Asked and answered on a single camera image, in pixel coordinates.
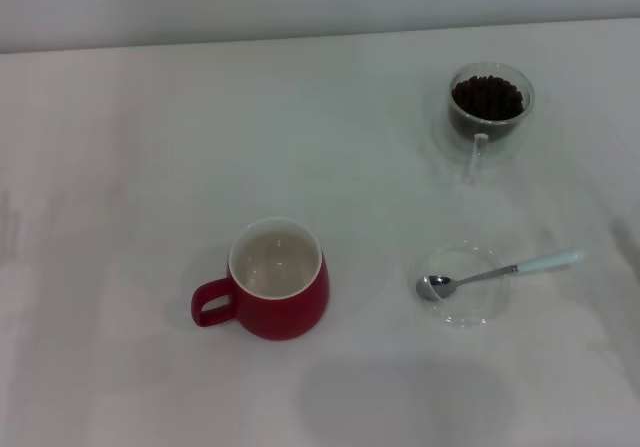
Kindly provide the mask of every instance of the mug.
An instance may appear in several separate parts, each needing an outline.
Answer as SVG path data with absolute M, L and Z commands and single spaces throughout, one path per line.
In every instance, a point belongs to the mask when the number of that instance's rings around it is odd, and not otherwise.
M 203 310 L 224 296 L 227 304 Z M 237 319 L 258 337 L 287 340 L 311 329 L 328 302 L 329 273 L 316 237 L 294 220 L 268 218 L 240 233 L 227 276 L 195 291 L 191 316 L 200 327 Z

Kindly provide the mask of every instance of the coffee bean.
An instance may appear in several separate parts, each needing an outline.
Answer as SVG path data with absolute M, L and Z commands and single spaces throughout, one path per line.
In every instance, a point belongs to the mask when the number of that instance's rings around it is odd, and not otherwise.
M 522 93 L 500 77 L 477 77 L 459 82 L 451 92 L 465 112 L 485 120 L 508 120 L 524 112 Z

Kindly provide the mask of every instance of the small glass dish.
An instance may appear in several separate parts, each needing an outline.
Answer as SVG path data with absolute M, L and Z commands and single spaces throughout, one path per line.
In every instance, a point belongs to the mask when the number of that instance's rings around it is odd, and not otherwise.
M 472 241 L 447 245 L 418 260 L 409 271 L 409 283 L 415 290 L 417 279 L 429 275 L 444 275 L 462 280 L 475 274 L 502 267 L 491 250 Z M 446 299 L 437 302 L 424 300 L 429 312 L 458 327 L 486 324 L 496 317 L 507 302 L 509 279 L 496 277 L 458 287 Z

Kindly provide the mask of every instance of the spoon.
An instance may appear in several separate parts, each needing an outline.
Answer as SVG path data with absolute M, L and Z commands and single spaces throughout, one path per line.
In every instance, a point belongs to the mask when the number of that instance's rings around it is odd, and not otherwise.
M 462 280 L 453 280 L 443 275 L 430 275 L 422 277 L 416 282 L 416 291 L 423 299 L 431 302 L 437 302 L 446 299 L 453 294 L 462 284 L 469 282 L 477 282 L 478 280 L 491 279 L 506 274 L 525 274 L 531 272 L 539 272 L 541 270 L 559 267 L 562 265 L 580 262 L 584 258 L 584 252 L 578 249 L 560 250 L 553 254 L 544 255 L 536 259 L 518 262 L 517 264 L 507 265 L 499 269 L 484 272 L 482 274 L 473 275 Z

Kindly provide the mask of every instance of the white wall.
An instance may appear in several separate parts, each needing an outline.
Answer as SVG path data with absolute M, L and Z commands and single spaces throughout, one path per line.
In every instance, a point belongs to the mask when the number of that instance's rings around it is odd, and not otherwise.
M 640 16 L 640 0 L 0 0 L 0 51 Z

